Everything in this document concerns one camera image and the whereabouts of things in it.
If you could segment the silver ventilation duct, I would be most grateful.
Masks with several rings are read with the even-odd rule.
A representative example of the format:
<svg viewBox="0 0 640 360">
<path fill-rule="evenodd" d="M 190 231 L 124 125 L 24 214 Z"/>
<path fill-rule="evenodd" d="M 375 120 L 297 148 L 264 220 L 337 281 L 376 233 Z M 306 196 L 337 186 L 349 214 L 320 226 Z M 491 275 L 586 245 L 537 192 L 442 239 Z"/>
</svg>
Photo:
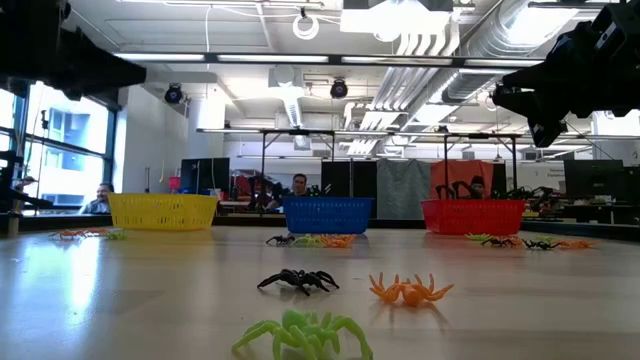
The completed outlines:
<svg viewBox="0 0 640 360">
<path fill-rule="evenodd" d="M 498 8 L 462 46 L 463 57 L 525 57 L 553 36 L 556 26 L 543 18 L 543 10 L 530 8 L 530 0 L 503 0 Z M 469 99 L 493 78 L 487 74 L 463 73 L 445 76 L 441 93 L 445 103 Z"/>
</svg>

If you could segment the yellow plastic mesh basket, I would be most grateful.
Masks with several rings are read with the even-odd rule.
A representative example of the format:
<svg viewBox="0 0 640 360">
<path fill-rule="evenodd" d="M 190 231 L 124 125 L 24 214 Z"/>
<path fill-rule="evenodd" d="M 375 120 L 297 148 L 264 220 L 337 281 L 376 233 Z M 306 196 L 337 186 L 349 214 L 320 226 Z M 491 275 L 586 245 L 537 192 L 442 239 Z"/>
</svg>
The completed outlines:
<svg viewBox="0 0 640 360">
<path fill-rule="evenodd" d="M 212 225 L 217 204 L 217 197 L 194 194 L 109 195 L 113 225 L 129 230 L 203 230 Z"/>
</svg>

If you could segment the white ceiling light fixture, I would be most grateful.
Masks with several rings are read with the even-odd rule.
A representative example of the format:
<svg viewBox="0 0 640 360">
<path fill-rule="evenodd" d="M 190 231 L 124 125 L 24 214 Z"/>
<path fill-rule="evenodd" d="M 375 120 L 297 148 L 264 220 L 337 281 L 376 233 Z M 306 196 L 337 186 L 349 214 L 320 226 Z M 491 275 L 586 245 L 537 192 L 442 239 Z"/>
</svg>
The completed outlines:
<svg viewBox="0 0 640 360">
<path fill-rule="evenodd" d="M 381 36 L 435 34 L 454 12 L 453 0 L 343 0 L 340 31 Z"/>
</svg>

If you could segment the grey hanging cloth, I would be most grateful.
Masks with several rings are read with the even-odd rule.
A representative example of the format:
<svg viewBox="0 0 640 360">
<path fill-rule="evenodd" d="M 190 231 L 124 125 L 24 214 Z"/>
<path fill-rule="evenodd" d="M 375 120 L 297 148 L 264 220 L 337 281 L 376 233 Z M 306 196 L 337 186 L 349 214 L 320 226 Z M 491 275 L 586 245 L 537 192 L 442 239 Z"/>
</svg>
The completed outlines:
<svg viewBox="0 0 640 360">
<path fill-rule="evenodd" d="M 421 202 L 429 198 L 431 164 L 382 159 L 377 166 L 377 217 L 422 220 Z"/>
</svg>

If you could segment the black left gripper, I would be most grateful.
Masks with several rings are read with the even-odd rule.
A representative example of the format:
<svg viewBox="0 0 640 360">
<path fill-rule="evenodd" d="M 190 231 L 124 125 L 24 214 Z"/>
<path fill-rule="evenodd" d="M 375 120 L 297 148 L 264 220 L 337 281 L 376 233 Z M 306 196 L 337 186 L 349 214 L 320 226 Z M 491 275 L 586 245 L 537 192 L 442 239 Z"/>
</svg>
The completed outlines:
<svg viewBox="0 0 640 360">
<path fill-rule="evenodd" d="M 25 96 L 27 80 L 46 76 L 46 54 L 56 55 L 52 87 L 72 100 L 145 82 L 143 66 L 96 46 L 80 28 L 61 30 L 70 12 L 68 0 L 0 0 L 0 89 Z"/>
</svg>

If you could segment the blue plastic mesh basket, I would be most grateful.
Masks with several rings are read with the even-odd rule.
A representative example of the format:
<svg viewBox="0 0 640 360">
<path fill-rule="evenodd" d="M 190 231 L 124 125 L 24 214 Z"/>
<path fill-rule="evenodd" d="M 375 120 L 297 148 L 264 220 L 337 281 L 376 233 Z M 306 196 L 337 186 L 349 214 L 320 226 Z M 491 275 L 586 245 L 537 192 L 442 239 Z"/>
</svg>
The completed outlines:
<svg viewBox="0 0 640 360">
<path fill-rule="evenodd" d="M 283 199 L 286 226 L 298 234 L 362 234 L 373 198 L 303 197 Z"/>
</svg>

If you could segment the black computer monitor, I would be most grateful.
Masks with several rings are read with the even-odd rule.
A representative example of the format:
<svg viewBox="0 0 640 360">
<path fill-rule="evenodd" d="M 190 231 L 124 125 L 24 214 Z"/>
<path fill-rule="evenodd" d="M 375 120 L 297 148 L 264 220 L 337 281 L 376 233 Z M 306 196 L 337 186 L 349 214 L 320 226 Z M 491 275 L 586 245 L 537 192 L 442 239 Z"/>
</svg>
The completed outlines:
<svg viewBox="0 0 640 360">
<path fill-rule="evenodd" d="M 620 197 L 625 190 L 621 160 L 565 160 L 566 195 L 570 198 Z"/>
<path fill-rule="evenodd" d="M 183 159 L 180 168 L 180 189 L 190 194 L 204 194 L 209 189 L 228 192 L 230 189 L 229 158 Z"/>
</svg>

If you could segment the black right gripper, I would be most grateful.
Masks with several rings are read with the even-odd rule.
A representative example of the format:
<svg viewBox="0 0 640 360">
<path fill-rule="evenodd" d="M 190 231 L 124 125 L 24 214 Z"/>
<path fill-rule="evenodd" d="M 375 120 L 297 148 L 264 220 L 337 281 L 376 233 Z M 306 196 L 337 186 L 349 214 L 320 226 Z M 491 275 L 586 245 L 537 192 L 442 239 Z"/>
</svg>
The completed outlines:
<svg viewBox="0 0 640 360">
<path fill-rule="evenodd" d="M 624 117 L 640 109 L 640 0 L 603 7 L 592 23 L 593 54 L 549 54 L 540 64 L 502 78 L 493 103 L 527 119 L 536 147 L 566 131 L 568 108 L 596 108 Z"/>
</svg>

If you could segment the red plastic mesh basket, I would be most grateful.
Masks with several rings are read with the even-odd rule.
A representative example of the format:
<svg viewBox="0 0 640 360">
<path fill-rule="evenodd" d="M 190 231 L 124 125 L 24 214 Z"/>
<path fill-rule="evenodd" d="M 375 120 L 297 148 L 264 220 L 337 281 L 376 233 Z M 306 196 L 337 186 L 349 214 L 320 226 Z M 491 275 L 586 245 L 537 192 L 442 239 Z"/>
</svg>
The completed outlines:
<svg viewBox="0 0 640 360">
<path fill-rule="evenodd" d="M 426 229 L 441 235 L 517 234 L 524 200 L 426 200 L 421 202 Z"/>
</svg>

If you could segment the overhead LED light bar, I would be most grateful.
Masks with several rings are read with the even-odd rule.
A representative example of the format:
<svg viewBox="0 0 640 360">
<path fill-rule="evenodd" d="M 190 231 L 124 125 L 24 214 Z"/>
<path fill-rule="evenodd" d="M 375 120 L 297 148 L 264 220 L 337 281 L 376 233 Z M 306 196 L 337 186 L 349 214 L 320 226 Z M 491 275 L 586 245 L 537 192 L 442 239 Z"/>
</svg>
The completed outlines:
<svg viewBox="0 0 640 360">
<path fill-rule="evenodd" d="M 399 66 L 487 69 L 519 69 L 534 66 L 544 61 L 543 58 L 213 52 L 114 52 L 114 55 L 132 62 L 166 64 L 308 64 L 320 66 Z"/>
</svg>

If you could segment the black equipment stand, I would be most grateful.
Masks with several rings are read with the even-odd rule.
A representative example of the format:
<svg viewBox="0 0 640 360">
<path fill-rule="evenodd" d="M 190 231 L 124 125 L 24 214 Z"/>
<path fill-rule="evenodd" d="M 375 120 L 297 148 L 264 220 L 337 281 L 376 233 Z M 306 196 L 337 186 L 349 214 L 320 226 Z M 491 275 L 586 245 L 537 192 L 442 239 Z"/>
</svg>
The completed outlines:
<svg viewBox="0 0 640 360">
<path fill-rule="evenodd" d="M 19 222 L 23 217 L 18 211 L 20 203 L 45 208 L 51 207 L 53 203 L 31 197 L 14 188 L 16 165 L 23 160 L 15 151 L 0 151 L 0 160 L 6 162 L 4 166 L 0 166 L 0 237 L 13 238 L 19 233 Z"/>
</svg>

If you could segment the person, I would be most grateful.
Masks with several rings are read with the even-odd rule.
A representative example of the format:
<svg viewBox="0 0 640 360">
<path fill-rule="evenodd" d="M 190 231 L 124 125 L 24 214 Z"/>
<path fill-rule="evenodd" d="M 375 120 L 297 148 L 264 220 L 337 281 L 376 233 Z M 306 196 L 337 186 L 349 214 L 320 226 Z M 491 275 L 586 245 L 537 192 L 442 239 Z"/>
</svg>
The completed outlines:
<svg viewBox="0 0 640 360">
<path fill-rule="evenodd" d="M 295 174 L 292 178 L 291 191 L 286 196 L 307 196 L 307 176 L 301 173 Z M 283 205 L 282 198 L 274 197 L 267 205 L 268 209 L 276 209 Z"/>
<path fill-rule="evenodd" d="M 96 198 L 86 203 L 80 210 L 80 214 L 105 215 L 111 213 L 109 194 L 114 191 L 111 183 L 101 183 L 96 191 Z"/>
</svg>

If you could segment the black background rig frame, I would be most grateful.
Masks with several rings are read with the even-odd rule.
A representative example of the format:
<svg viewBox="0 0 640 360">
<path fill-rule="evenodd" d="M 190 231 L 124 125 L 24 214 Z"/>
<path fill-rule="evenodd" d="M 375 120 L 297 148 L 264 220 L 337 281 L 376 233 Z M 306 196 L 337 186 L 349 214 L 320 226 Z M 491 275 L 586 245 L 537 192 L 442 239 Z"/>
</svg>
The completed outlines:
<svg viewBox="0 0 640 360">
<path fill-rule="evenodd" d="M 511 144 L 505 145 L 505 148 L 507 148 L 512 154 L 513 187 L 514 188 L 518 187 L 518 176 L 517 176 L 517 165 L 516 165 L 517 163 L 516 145 L 517 145 L 517 139 L 521 137 L 521 134 L 479 132 L 479 133 L 442 133 L 442 136 L 443 136 L 443 144 L 444 144 L 444 175 L 445 175 L 444 186 L 446 188 L 449 187 L 449 160 L 448 160 L 448 152 L 449 152 L 448 139 L 449 138 L 456 138 L 458 140 L 463 138 L 470 139 L 470 140 L 509 139 L 511 141 Z"/>
<path fill-rule="evenodd" d="M 330 160 L 335 160 L 335 144 L 336 144 L 336 132 L 334 130 L 321 130 L 321 129 L 302 129 L 302 128 L 290 128 L 290 129 L 258 129 L 258 132 L 262 136 L 261 144 L 261 169 L 260 169 L 260 192 L 259 199 L 263 200 L 266 196 L 265 185 L 265 166 L 266 166 L 266 150 L 269 146 L 277 140 L 281 135 L 288 135 L 292 137 L 304 136 L 311 138 L 312 136 L 318 137 L 320 140 L 325 141 L 325 137 L 330 137 L 331 142 L 325 143 L 330 150 Z"/>
</svg>

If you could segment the large office window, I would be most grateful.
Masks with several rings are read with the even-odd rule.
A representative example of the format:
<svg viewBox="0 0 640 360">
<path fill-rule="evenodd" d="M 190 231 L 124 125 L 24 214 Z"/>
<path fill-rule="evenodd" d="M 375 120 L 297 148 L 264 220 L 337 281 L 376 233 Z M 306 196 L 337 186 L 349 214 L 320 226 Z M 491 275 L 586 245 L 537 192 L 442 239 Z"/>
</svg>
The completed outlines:
<svg viewBox="0 0 640 360">
<path fill-rule="evenodd" d="M 115 111 L 94 99 L 71 100 L 40 82 L 23 96 L 0 89 L 0 151 L 18 156 L 10 188 L 50 203 L 14 208 L 73 214 L 94 200 L 111 177 L 114 132 Z"/>
</svg>

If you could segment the black partition panel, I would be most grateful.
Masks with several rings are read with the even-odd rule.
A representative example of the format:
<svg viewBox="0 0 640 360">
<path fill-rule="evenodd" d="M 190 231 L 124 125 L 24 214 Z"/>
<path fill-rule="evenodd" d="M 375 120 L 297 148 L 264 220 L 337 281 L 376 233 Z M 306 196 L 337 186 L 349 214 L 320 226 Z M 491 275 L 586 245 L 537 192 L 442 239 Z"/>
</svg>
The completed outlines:
<svg viewBox="0 0 640 360">
<path fill-rule="evenodd" d="M 377 197 L 377 163 L 328 161 L 321 166 L 321 191 L 329 197 Z"/>
</svg>

